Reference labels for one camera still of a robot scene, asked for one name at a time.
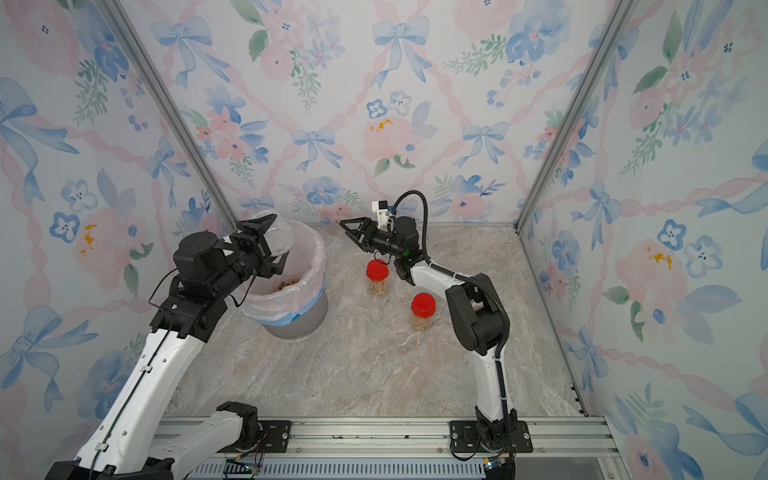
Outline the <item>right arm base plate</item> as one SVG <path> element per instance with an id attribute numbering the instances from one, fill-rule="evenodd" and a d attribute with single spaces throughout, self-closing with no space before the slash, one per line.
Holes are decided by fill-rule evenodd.
<path id="1" fill-rule="evenodd" d="M 511 436 L 503 420 L 491 426 L 479 420 L 452 420 L 448 425 L 450 448 L 456 454 L 499 452 L 508 446 L 512 446 L 515 453 L 534 450 L 528 425 L 520 420 L 512 421 Z"/>

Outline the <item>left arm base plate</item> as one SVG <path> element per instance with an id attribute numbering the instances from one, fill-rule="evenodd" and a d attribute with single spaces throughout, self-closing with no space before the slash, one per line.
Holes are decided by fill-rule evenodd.
<path id="1" fill-rule="evenodd" d="M 289 420 L 261 420 L 256 435 L 245 444 L 230 445 L 224 453 L 286 453 L 293 423 Z"/>

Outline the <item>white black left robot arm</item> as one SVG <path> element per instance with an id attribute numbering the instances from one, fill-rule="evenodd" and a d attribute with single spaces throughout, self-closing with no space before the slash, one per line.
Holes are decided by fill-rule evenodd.
<path id="1" fill-rule="evenodd" d="M 74 459 L 54 463 L 50 479 L 183 479 L 209 457 L 233 448 L 249 454 L 266 437 L 256 407 L 228 401 L 166 446 L 152 441 L 188 367 L 233 304 L 257 278 L 282 274 L 293 231 L 279 214 L 240 221 L 226 237 L 185 237 L 165 278 L 142 354 L 96 432 Z"/>

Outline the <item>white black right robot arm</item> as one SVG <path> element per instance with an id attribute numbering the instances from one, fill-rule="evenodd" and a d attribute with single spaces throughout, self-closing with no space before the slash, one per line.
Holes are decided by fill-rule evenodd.
<path id="1" fill-rule="evenodd" d="M 385 226 L 359 217 L 342 220 L 340 226 L 361 250 L 390 257 L 401 280 L 446 301 L 454 334 L 471 353 L 480 440 L 491 451 L 510 453 L 516 420 L 504 367 L 510 320 L 490 278 L 467 276 L 432 261 L 411 217 L 393 217 Z"/>

